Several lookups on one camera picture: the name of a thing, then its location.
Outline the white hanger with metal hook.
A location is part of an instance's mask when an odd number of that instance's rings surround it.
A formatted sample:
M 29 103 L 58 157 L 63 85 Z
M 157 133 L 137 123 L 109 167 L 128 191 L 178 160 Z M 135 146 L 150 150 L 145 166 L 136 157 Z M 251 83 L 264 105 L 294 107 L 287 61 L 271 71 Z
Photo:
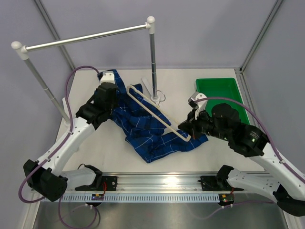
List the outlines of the white hanger with metal hook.
M 140 102 L 137 98 L 135 98 L 131 93 L 130 89 L 132 89 L 135 93 L 140 95 L 144 101 L 152 105 L 154 108 L 156 108 L 164 117 L 166 117 L 169 121 L 173 120 L 176 124 L 178 124 L 177 121 L 175 121 L 172 117 L 170 117 L 165 111 L 163 111 L 158 105 L 156 105 L 152 100 L 150 100 L 147 96 L 145 96 L 142 92 L 137 90 L 133 85 L 128 85 L 126 87 L 127 95 L 133 99 L 140 107 L 142 107 L 145 111 L 147 111 L 150 115 L 152 115 L 155 119 L 157 119 L 161 124 L 163 124 L 165 127 L 167 127 L 171 132 L 173 132 L 175 135 L 177 135 L 179 138 L 181 138 L 183 141 L 188 142 L 191 139 L 191 136 L 189 134 L 184 137 L 182 134 L 180 134 L 177 130 L 172 128 L 172 124 L 167 124 L 167 122 L 163 121 L 159 116 L 157 116 L 153 111 L 151 111 L 147 106 L 145 106 L 142 102 Z

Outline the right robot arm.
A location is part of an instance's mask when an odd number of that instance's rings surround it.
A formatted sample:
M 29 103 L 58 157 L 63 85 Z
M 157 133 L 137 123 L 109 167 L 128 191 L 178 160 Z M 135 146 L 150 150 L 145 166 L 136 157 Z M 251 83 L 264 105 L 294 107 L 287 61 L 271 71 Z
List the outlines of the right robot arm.
M 221 103 L 208 114 L 204 103 L 190 102 L 192 111 L 178 128 L 199 139 L 203 135 L 212 136 L 228 143 L 234 152 L 249 158 L 263 167 L 271 178 L 263 178 L 241 172 L 223 165 L 209 185 L 221 190 L 243 189 L 264 196 L 278 207 L 296 217 L 305 214 L 305 185 L 300 179 L 304 174 L 292 172 L 289 163 L 280 153 L 276 153 L 271 140 L 259 128 L 241 122 L 239 113 L 229 104 Z

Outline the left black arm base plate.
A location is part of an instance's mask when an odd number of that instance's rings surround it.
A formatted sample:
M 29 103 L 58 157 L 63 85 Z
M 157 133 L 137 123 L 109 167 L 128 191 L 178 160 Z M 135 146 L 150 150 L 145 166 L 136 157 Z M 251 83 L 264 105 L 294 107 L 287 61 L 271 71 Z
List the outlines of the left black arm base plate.
M 97 179 L 97 191 L 116 191 L 117 190 L 117 176 L 102 176 Z

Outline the blue plaid shirt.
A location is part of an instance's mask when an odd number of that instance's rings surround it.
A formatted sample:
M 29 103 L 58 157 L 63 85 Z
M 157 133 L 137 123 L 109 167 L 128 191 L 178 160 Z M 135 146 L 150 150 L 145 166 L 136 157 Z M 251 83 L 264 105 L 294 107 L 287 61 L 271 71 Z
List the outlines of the blue plaid shirt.
M 111 120 L 123 130 L 126 135 L 125 141 L 146 163 L 159 160 L 177 151 L 194 150 L 208 141 L 206 135 L 185 142 L 173 132 L 165 133 L 166 126 L 128 96 L 117 70 L 111 69 L 110 71 L 114 73 L 119 89 L 117 93 L 119 105 L 114 109 Z

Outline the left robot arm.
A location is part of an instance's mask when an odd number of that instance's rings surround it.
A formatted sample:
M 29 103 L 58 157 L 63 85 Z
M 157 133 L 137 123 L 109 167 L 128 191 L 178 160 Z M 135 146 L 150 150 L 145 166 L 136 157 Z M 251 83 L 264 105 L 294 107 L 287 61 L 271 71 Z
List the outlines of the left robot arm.
M 99 190 L 104 188 L 102 172 L 94 166 L 63 171 L 70 157 L 97 128 L 110 119 L 118 105 L 118 86 L 103 82 L 94 95 L 81 106 L 72 125 L 60 141 L 38 160 L 28 160 L 23 166 L 28 186 L 49 201 L 56 201 L 67 189 Z

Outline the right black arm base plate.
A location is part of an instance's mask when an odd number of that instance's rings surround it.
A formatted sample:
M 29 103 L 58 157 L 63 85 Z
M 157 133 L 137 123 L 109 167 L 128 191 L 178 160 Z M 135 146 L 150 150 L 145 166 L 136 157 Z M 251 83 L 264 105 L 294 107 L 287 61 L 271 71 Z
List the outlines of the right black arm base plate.
M 225 179 L 217 176 L 201 176 L 199 182 L 202 191 L 231 191 L 232 187 Z

